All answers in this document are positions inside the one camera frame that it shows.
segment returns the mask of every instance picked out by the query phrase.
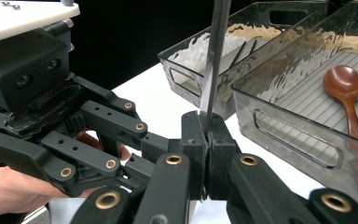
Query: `white table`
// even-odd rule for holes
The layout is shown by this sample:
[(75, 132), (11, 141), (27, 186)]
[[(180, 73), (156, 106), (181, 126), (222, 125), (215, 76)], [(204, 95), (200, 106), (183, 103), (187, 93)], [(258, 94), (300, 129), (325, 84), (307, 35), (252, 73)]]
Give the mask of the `white table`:
[[(136, 110), (142, 121), (147, 123), (149, 132), (167, 138), (180, 138), (182, 115), (188, 111), (198, 110), (171, 91), (160, 64), (115, 88), (114, 93), (136, 103)], [(236, 115), (231, 116), (226, 125), (241, 151), (263, 158), (294, 193), (308, 198), (313, 189), (323, 188), (317, 181), (245, 138), (240, 133)], [(69, 223), (81, 202), (81, 199), (54, 199), (51, 202), (51, 223)], [(226, 202), (207, 200), (197, 203), (192, 223), (229, 223)]]

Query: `wooden spoon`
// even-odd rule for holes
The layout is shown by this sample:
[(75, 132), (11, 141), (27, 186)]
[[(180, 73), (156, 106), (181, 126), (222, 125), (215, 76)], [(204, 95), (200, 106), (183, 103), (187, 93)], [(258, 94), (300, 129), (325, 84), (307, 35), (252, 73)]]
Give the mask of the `wooden spoon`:
[[(354, 108), (354, 103), (358, 98), (358, 73), (356, 70), (347, 65), (330, 68), (324, 75), (324, 90), (344, 105), (349, 135), (358, 139), (358, 118)], [(352, 166), (358, 174), (358, 144), (349, 141), (347, 146), (357, 159)]]

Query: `black background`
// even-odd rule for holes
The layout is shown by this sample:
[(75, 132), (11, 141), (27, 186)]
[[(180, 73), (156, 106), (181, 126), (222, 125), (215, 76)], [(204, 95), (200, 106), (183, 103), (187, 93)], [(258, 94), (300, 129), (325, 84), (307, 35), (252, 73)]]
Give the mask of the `black background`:
[[(159, 63), (163, 50), (209, 27), (213, 0), (77, 0), (70, 67), (113, 89)], [(232, 0), (230, 14), (250, 2)]]

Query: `spoon bowl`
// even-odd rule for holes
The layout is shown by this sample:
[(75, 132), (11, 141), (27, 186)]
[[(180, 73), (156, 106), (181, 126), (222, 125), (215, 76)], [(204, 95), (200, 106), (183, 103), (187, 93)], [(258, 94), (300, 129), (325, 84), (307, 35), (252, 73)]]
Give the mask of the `spoon bowl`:
[(330, 68), (324, 76), (324, 90), (342, 104), (358, 98), (358, 73), (347, 65)]

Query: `translucent storage container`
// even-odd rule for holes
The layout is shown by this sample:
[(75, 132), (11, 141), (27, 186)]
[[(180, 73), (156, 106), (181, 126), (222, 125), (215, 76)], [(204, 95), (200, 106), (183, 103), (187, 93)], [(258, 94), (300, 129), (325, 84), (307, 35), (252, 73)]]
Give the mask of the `translucent storage container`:
[[(331, 67), (358, 72), (358, 2), (351, 2), (232, 85), (241, 133), (358, 201), (358, 140), (323, 87)], [(355, 103), (358, 115), (358, 100)]]
[[(213, 112), (224, 119), (233, 114), (230, 85), (325, 19), (326, 10), (325, 1), (262, 2), (231, 15)], [(271, 23), (276, 14), (296, 18), (297, 24)], [(205, 29), (158, 55), (172, 91), (195, 106), (200, 106), (209, 33), (210, 28)]]

